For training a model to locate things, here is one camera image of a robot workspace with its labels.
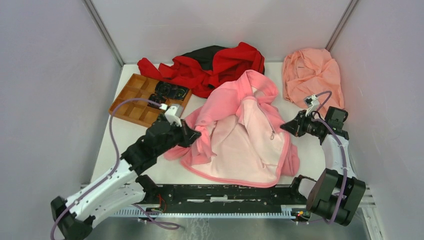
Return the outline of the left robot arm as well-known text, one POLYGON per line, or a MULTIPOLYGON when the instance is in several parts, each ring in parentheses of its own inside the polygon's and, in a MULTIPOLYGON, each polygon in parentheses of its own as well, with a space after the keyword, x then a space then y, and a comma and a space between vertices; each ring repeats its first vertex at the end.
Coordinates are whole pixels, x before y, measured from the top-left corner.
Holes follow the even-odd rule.
POLYGON ((116 162, 107 172, 73 195, 58 196, 51 201, 54 219, 51 239, 59 229, 66 240, 83 240, 119 209, 141 201, 154 202, 158 191, 144 172, 168 150, 176 146, 188 148, 201 135, 184 119, 160 114, 145 135, 123 153, 116 154, 116 162))

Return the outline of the pink jacket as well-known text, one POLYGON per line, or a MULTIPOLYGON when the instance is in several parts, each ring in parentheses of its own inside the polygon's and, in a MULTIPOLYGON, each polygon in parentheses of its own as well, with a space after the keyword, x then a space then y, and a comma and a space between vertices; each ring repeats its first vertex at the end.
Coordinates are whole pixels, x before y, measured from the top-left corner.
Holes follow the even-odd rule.
POLYGON ((213 90, 189 114, 187 125, 200 137, 187 148, 176 146, 164 157, 211 181, 268 188, 281 176, 295 176, 298 150, 272 105, 279 94, 265 75, 246 70, 237 80, 213 90))

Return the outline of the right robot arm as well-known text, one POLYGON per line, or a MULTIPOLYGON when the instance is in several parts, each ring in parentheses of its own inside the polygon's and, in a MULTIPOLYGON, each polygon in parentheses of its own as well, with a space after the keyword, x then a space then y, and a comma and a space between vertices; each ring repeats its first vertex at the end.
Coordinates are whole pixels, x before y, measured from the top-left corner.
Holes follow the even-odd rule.
POLYGON ((366 184, 352 170, 348 154, 349 134, 343 129, 348 112, 329 107, 324 118, 314 118, 315 112, 301 110, 280 128, 295 137, 305 134, 319 139, 326 167, 317 180, 299 176, 289 189, 289 199, 295 204, 306 201, 308 212, 328 223, 347 226, 365 194, 366 184))

